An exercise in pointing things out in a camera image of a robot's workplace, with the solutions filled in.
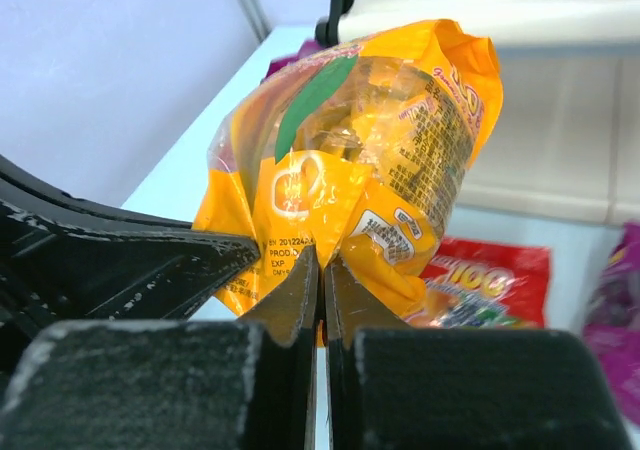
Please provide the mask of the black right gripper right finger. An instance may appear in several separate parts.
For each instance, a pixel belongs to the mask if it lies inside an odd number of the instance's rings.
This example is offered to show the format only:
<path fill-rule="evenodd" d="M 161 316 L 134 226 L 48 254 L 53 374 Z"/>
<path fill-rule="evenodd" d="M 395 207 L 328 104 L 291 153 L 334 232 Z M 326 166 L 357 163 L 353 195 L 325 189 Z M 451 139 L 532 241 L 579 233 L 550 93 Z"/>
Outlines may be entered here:
<path fill-rule="evenodd" d="M 628 449 L 587 347 L 557 330 L 416 329 L 324 273 L 335 449 Z"/>

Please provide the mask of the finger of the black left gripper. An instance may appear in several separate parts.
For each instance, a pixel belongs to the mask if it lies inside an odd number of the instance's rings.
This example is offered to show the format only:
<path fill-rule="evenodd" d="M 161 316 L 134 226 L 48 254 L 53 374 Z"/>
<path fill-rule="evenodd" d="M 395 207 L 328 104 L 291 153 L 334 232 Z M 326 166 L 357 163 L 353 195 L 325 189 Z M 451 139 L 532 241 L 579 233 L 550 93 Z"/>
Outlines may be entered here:
<path fill-rule="evenodd" d="M 72 197 L 1 161 L 1 367 L 59 320 L 186 319 L 259 255 L 248 237 Z"/>

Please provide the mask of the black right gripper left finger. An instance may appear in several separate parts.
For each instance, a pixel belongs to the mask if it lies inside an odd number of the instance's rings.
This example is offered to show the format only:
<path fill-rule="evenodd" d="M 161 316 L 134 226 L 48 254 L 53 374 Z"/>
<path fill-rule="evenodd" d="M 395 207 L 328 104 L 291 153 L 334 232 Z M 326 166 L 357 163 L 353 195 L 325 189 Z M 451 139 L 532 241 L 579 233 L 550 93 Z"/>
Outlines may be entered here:
<path fill-rule="evenodd" d="M 27 347 L 1 407 L 5 449 L 311 449 L 319 265 L 233 321 L 76 320 Z"/>

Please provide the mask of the red fruit gummy bag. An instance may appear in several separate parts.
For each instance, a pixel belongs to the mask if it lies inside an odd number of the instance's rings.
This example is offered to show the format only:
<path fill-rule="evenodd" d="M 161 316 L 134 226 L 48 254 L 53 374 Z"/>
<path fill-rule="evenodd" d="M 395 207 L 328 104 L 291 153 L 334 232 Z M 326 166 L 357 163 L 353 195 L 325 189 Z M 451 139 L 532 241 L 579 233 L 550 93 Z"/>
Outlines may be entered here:
<path fill-rule="evenodd" d="M 405 317 L 414 327 L 545 326 L 551 249 L 446 238 L 420 278 L 424 308 Z"/>

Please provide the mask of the orange mango gummy bag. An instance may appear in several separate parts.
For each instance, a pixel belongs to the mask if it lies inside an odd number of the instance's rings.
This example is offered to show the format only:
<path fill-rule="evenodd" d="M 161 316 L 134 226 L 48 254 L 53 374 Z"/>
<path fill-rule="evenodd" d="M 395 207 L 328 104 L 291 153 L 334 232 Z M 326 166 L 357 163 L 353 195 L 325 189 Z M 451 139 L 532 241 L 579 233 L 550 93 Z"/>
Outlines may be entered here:
<path fill-rule="evenodd" d="M 259 249 L 218 299 L 248 312 L 313 247 L 399 317 L 431 313 L 421 272 L 502 105 L 493 42 L 452 20 L 360 37 L 266 78 L 208 149 L 194 228 Z"/>

